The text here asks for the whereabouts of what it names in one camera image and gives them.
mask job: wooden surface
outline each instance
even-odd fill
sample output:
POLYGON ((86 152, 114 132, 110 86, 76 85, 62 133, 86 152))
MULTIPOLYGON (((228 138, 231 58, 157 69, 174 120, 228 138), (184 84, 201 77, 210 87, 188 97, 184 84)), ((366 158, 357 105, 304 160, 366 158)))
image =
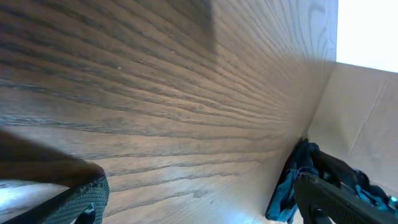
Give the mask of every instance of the wooden surface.
POLYGON ((337 0, 0 11, 0 190, 20 195, 3 218, 33 206, 16 203, 32 181, 73 187, 94 162, 111 188, 103 223, 263 222, 336 54, 337 0))

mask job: wood grain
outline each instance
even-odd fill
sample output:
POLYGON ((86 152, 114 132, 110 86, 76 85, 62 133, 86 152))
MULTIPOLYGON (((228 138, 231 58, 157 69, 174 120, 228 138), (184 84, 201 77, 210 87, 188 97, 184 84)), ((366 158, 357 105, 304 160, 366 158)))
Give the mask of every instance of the wood grain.
MULTIPOLYGON (((1 130, 101 166, 104 223, 183 217, 259 167, 251 197, 268 197, 333 69, 336 15, 334 0, 2 0, 1 130)), ((2 167, 48 167, 37 148, 2 167)))

